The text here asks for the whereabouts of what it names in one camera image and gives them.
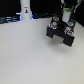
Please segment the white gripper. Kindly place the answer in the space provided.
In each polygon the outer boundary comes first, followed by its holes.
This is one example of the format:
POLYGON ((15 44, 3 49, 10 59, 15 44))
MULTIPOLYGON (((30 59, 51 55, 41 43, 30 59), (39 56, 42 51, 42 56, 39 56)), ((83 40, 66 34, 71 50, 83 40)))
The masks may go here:
POLYGON ((74 5, 70 5, 70 4, 67 4, 67 3, 62 4, 62 12, 68 12, 70 15, 72 15, 74 9, 75 9, 74 5))

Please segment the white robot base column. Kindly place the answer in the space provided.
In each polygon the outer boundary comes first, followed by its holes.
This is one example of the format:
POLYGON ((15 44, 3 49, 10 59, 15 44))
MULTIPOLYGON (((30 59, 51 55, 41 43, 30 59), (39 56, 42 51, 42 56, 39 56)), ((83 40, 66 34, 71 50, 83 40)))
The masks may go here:
POLYGON ((21 19, 30 20, 32 18, 32 12, 30 9, 30 0, 20 0, 21 2, 21 19))

